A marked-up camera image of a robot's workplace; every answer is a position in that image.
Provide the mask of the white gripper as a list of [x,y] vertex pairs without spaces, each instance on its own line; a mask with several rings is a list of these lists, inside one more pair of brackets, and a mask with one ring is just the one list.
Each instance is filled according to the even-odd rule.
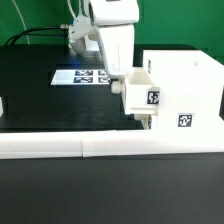
[[107,75],[112,79],[128,76],[133,66],[134,26],[100,27],[99,47]]

